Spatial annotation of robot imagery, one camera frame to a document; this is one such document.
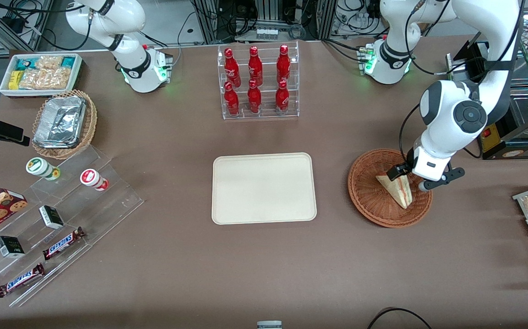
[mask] coca-cola bottle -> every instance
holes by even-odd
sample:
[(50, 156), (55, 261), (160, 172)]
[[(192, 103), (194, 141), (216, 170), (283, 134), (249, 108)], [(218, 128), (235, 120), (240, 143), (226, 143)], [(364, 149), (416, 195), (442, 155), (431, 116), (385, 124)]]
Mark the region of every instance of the coca-cola bottle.
[(286, 80), (281, 80), (278, 83), (278, 90), (276, 91), (276, 112), (280, 115), (286, 114), (288, 111), (288, 98), (290, 97), (286, 89)]
[(288, 57), (288, 46), (283, 44), (280, 46), (280, 56), (278, 56), (278, 61), (276, 61), (276, 80), (278, 83), (282, 79), (288, 81), (290, 77), (290, 58)]
[(233, 90), (233, 85), (229, 81), (224, 83), (224, 88), (225, 105), (228, 108), (229, 115), (236, 117), (239, 115), (239, 98), (237, 98), (237, 93)]
[(260, 107), (262, 104), (262, 94), (258, 89), (258, 84), (254, 79), (250, 80), (250, 89), (247, 91), (247, 98), (250, 101), (250, 111), (253, 114), (260, 113)]
[(250, 79), (254, 79), (258, 86), (264, 83), (264, 71), (262, 69), (262, 59), (258, 56), (258, 47), (250, 47), (250, 61), (247, 63), (250, 70)]
[(239, 77), (239, 65), (233, 58), (233, 50), (226, 48), (225, 54), (225, 75), (228, 77), (228, 81), (233, 84), (233, 87), (239, 88), (241, 86), (241, 78)]

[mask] yellow snack box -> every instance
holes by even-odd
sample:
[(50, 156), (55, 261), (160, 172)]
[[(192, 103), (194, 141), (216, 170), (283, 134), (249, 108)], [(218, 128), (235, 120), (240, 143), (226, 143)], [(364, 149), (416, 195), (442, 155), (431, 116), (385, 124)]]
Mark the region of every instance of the yellow snack box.
[(10, 75), (10, 81), (8, 83), (8, 89), (18, 90), (18, 84), (22, 79), (22, 75), (24, 75), (24, 71), (12, 71)]

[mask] brown table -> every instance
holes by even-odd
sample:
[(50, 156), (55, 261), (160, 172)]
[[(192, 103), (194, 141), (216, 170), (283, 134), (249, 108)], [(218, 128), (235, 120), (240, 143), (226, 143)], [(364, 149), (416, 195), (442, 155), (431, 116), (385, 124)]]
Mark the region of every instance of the brown table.
[[(466, 39), (425, 38), (418, 58), (441, 69)], [(99, 111), (94, 145), (147, 202), (24, 306), (0, 300), (0, 328), (364, 328), (388, 306), (435, 328), (528, 327), (528, 229), (511, 200), (528, 190), (528, 160), (459, 152), (453, 164), (467, 175), (435, 190), (420, 223), (378, 227), (349, 200), (349, 167), (397, 148), (402, 119), (434, 78), (413, 69), (379, 85), (320, 42), (300, 47), (301, 116), (276, 122), (223, 121), (214, 47), (185, 48), (172, 83), (150, 94), (124, 83), (109, 52), (82, 53), (81, 89)], [(30, 131), (41, 103), (2, 97), (0, 119)], [(415, 115), (406, 147), (423, 129)], [(311, 155), (316, 219), (214, 224), (213, 160), (282, 152)], [(0, 187), (28, 188), (34, 155), (0, 142)], [(395, 325), (420, 323), (389, 314), (375, 328)]]

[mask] brown wicker basket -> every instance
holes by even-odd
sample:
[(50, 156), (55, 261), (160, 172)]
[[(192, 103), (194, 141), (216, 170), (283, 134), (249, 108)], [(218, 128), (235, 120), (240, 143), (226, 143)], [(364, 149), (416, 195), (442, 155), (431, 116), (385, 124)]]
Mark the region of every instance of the brown wicker basket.
[(407, 209), (400, 207), (375, 178), (402, 162), (397, 150), (375, 149), (355, 160), (349, 170), (347, 187), (353, 204), (367, 219), (384, 227), (414, 225), (431, 208), (432, 191), (422, 192), (418, 189), (423, 180), (421, 177), (408, 175), (413, 200)]
[[(83, 120), (83, 128), (81, 129), (80, 142), (76, 146), (76, 148), (73, 149), (45, 149), (39, 148), (34, 143), (32, 143), (32, 146), (34, 147), (36, 152), (38, 152), (38, 154), (40, 154), (41, 156), (64, 160), (89, 145), (91, 143), (91, 140), (93, 139), (93, 135), (95, 135), (95, 125), (97, 124), (97, 109), (95, 108), (95, 104), (93, 104), (93, 102), (91, 101), (91, 98), (89, 98), (86, 93), (80, 90), (71, 90), (68, 92), (63, 92), (62, 94), (55, 95), (53, 97), (68, 96), (79, 96), (87, 101), (87, 109), (85, 110), (85, 118)], [(46, 102), (44, 102), (44, 104), (40, 107), (40, 111), (38, 111), (38, 114), (36, 115), (36, 120), (34, 121), (34, 124), (32, 124), (33, 136), (36, 133), (36, 128), (38, 127), (38, 123), (40, 122), (40, 116), (43, 113), (45, 105)]]

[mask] white robotic arm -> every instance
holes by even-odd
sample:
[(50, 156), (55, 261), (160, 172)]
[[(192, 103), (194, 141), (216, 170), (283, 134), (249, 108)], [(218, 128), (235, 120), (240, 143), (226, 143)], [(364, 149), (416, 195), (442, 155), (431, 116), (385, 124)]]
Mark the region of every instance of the white robotic arm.
[(66, 12), (72, 29), (89, 35), (109, 49), (122, 67), (126, 82), (138, 92), (150, 92), (168, 82), (170, 70), (165, 54), (145, 49), (135, 32), (145, 25), (145, 13), (136, 0), (80, 0), (67, 8), (85, 7)]
[[(520, 8), (518, 0), (451, 0), (457, 17), (489, 40), (489, 62), (512, 62)], [(475, 140), (487, 125), (508, 82), (509, 68), (498, 65), (477, 84), (437, 81), (422, 95), (420, 113), (426, 131), (414, 143), (402, 168), (389, 171), (391, 179), (410, 170), (425, 179), (425, 190), (448, 183), (450, 158)]]
[(453, 11), (453, 0), (448, 5), (446, 0), (423, 1), (422, 6), (410, 16), (418, 3), (419, 0), (381, 0), (379, 3), (380, 12), (389, 23), (388, 38), (366, 46), (373, 50), (373, 55), (367, 56), (369, 62), (364, 68), (364, 73), (375, 81), (395, 84), (402, 79), (410, 66), (411, 54), (408, 54), (408, 49), (412, 52), (421, 37), (419, 23), (434, 23), (438, 17), (441, 17), (440, 22), (452, 21), (457, 17)]

